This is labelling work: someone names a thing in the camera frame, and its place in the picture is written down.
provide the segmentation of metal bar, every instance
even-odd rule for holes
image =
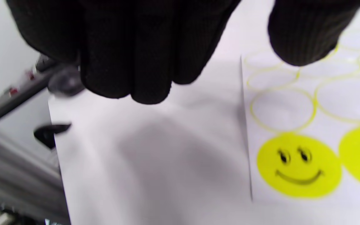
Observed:
[[[58,168],[0,132],[0,204],[21,215],[70,225]]]
[[[2,99],[0,102],[0,119],[46,88],[51,77],[66,66],[66,64],[54,64],[42,74],[36,75],[41,78],[32,81],[31,85],[24,87],[10,98]]]

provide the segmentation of gloved hand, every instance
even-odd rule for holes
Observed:
[[[325,57],[360,8],[360,0],[276,0],[270,44],[285,62],[304,66]]]
[[[156,104],[190,84],[240,0],[6,0],[34,49],[61,62],[80,53],[82,82],[108,98]]]

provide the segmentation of machine part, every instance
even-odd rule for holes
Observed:
[[[59,168],[0,132],[0,205],[70,225]]]
[[[45,70],[43,74],[37,74],[36,76],[40,76],[40,78],[31,82],[30,85],[22,87],[20,92],[13,95],[4,94],[3,96],[1,96],[0,118],[10,113],[11,111],[19,107],[21,104],[23,104],[25,101],[46,88],[51,77],[66,67],[68,67],[68,65],[56,64],[48,70]]]
[[[54,134],[60,134],[65,132],[69,129],[71,124],[53,124],[53,125],[46,125],[42,127],[38,127],[34,131],[34,137],[46,145],[49,149],[55,148],[55,138]]]
[[[72,97],[84,90],[80,71],[76,66],[68,66],[57,72],[48,83],[48,90],[58,97]]]

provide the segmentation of sticker sheet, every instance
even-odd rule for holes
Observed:
[[[242,55],[254,201],[360,205],[360,14],[326,58]]]

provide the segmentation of smiley face mouth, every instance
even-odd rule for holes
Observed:
[[[306,180],[300,180],[300,179],[291,178],[291,177],[281,173],[279,170],[276,170],[276,176],[278,175],[283,180],[288,181],[290,183],[297,184],[297,185],[310,185],[311,183],[315,182],[322,174],[323,174],[323,172],[321,170],[319,170],[314,177],[306,179]]]

